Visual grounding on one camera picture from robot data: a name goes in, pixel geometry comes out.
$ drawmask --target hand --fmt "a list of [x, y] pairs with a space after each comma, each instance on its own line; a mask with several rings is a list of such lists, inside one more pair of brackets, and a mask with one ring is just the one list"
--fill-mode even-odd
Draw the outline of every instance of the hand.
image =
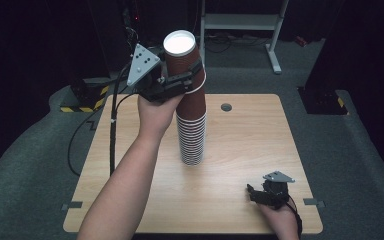
[[173, 97], [164, 103], [149, 102], [142, 96], [138, 97], [140, 118], [139, 135], [161, 139], [171, 124], [173, 113], [182, 100], [183, 95]]
[[[296, 209], [291, 198], [288, 204]], [[257, 205], [280, 240], [299, 239], [297, 220], [288, 206], [283, 205], [278, 210], [274, 210], [263, 204]]]

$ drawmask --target forearm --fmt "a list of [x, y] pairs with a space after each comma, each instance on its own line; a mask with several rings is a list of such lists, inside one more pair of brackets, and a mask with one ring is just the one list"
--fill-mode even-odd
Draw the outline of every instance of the forearm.
[[90, 208], [78, 239], [131, 239], [148, 201], [160, 141], [136, 138]]

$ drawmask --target person's left hand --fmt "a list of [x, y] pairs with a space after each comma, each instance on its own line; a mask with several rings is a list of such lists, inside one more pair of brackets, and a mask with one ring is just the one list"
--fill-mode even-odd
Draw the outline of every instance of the person's left hand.
[[182, 100], [183, 95], [173, 97], [164, 103], [149, 102], [142, 96], [138, 97], [140, 118], [139, 135], [147, 135], [161, 139], [171, 124], [173, 113]]

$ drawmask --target wooden table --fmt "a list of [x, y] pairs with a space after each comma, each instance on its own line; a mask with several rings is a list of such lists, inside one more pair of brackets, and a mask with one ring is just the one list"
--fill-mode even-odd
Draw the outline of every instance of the wooden table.
[[[77, 232], [109, 177], [111, 97], [102, 113], [64, 222]], [[137, 97], [125, 100], [117, 122], [116, 159], [121, 159], [138, 131]], [[249, 201], [246, 184], [262, 190], [263, 175], [279, 170], [294, 178], [289, 192], [301, 218], [303, 233], [322, 231], [313, 198], [280, 99], [272, 94], [207, 94], [207, 133], [201, 164], [181, 161], [176, 119], [163, 138], [149, 201], [138, 233], [240, 233], [272, 231], [256, 204]], [[221, 109], [223, 103], [232, 110]]]

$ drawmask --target stack of cups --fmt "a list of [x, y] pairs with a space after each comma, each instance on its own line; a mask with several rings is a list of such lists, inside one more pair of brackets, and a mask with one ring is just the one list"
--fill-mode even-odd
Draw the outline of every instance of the stack of cups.
[[[188, 72], [199, 58], [195, 37], [188, 31], [175, 31], [164, 39], [168, 76]], [[205, 104], [204, 67], [193, 78], [193, 90], [187, 92], [176, 109], [177, 129], [182, 161], [199, 164], [204, 156], [207, 108]]]

